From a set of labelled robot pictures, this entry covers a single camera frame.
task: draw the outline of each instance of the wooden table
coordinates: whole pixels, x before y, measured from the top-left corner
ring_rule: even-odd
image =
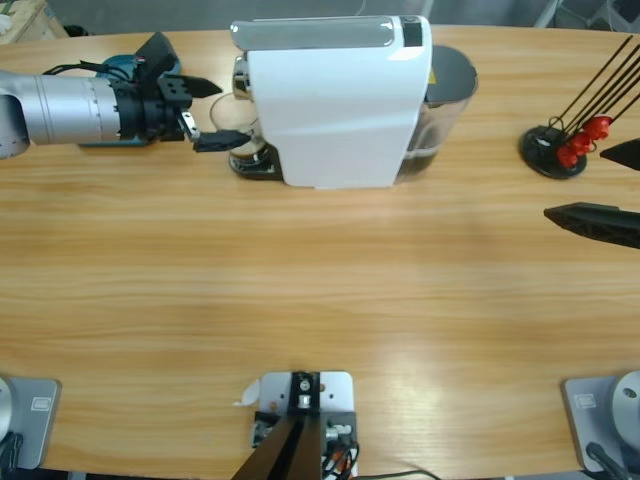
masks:
[[[32,147],[0,162],[0,365],[64,385],[46,465],[231,478],[268,371],[355,378],[361,472],[480,478],[577,468],[563,379],[640,368],[637,251],[542,215],[640,210],[640,177],[592,155],[568,182],[516,142],[559,113],[621,35],[437,27],[480,88],[418,181],[314,191],[234,176],[187,144]],[[229,85],[226,32],[169,35]],[[0,48],[37,73],[147,35]],[[194,108],[207,127],[211,100]],[[640,107],[602,147],[638,135]]]

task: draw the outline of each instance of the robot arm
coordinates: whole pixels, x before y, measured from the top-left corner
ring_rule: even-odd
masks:
[[[199,132],[188,113],[193,98],[222,90],[204,78],[162,76],[176,62],[167,38],[156,33],[136,52],[131,80],[0,70],[0,158],[23,153],[31,141],[94,143],[136,136],[183,141],[186,135],[196,151],[223,151],[246,143],[249,137],[239,132]]]

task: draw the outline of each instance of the sticker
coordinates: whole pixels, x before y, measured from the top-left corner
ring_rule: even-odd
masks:
[[[256,380],[242,392],[242,400],[233,402],[234,407],[248,407],[260,398],[260,380]]]
[[[51,410],[51,397],[33,397],[31,401],[32,412],[48,412]]]
[[[574,395],[573,399],[576,401],[576,407],[578,408],[596,408],[596,399],[591,393]]]

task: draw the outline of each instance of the black rod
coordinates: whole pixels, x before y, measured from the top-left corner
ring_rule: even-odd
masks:
[[[576,104],[576,102],[580,100],[580,97],[582,97],[582,95],[584,95],[586,91],[589,90],[589,87],[593,85],[593,82],[595,82],[598,79],[598,77],[602,75],[602,72],[604,72],[607,69],[607,67],[611,64],[611,62],[613,62],[614,58],[618,56],[618,54],[622,51],[624,47],[627,46],[627,44],[631,41],[632,38],[633,38],[633,35],[629,35],[627,39],[624,42],[622,42],[622,44],[616,49],[616,51],[613,52],[613,54],[609,57],[609,60],[607,60],[607,63],[605,63],[602,66],[602,68],[598,70],[598,73],[596,73],[595,77],[593,77],[591,81],[587,83],[587,86],[584,87],[580,93],[578,93],[578,96],[573,99],[573,101],[569,104],[567,108],[565,108],[564,112],[562,112],[559,117],[556,117],[556,120],[554,120],[551,125],[559,122],[564,118],[567,112],[571,110],[571,107],[573,107]]]
[[[609,103],[602,107],[602,113],[607,113],[615,107],[618,102],[638,84],[638,81],[640,81],[640,67],[635,69],[632,77],[629,77],[622,85],[620,85],[620,88],[618,88],[618,90],[613,94],[613,98]]]
[[[633,97],[631,101],[627,104],[627,106],[624,107],[622,110],[620,110],[620,112],[615,117],[613,117],[613,120],[611,120],[611,123],[615,122],[618,118],[620,118],[627,110],[631,108],[631,106],[634,103],[638,101],[638,99],[640,99],[640,93],[638,93],[635,97]]]
[[[611,81],[616,77],[618,72],[629,62],[629,60],[631,60],[633,55],[635,55],[635,53],[638,50],[640,50],[640,45],[636,45],[636,47],[627,56],[627,58],[624,59],[624,61],[618,66],[618,68],[616,68],[616,70],[609,77],[609,79],[604,83],[604,85],[602,85],[598,89],[598,91],[595,93],[595,95],[591,97],[591,99],[587,102],[587,104],[584,107],[582,107],[582,110],[580,110],[580,112],[578,112],[578,114],[575,117],[573,117],[573,119],[569,122],[569,124],[567,125],[567,128],[565,129],[566,132],[571,131],[576,125],[578,126],[578,128],[580,128],[580,126],[582,126],[582,124],[585,122],[586,119],[591,118],[591,115],[593,115],[593,112],[597,110],[597,108],[602,104],[602,102],[609,97],[611,92],[620,84],[620,82],[623,81],[626,78],[626,76],[631,73],[633,68],[638,63],[640,63],[640,56],[639,56],[638,58],[635,59],[635,61],[631,65],[629,65],[629,67],[624,72],[622,72],[622,74],[618,78],[615,79],[613,84],[602,95],[600,95],[600,97],[598,97],[600,92],[605,87],[609,86],[609,83],[611,83]]]

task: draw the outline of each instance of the gray floor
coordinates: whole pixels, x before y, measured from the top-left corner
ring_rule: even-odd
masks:
[[[588,10],[602,0],[572,1]],[[64,24],[82,25],[95,34],[226,29],[234,20],[354,15],[362,7],[360,13],[364,15],[417,14],[423,3],[424,0],[49,0]],[[546,3],[547,0],[436,0],[429,19],[434,24],[531,26]]]

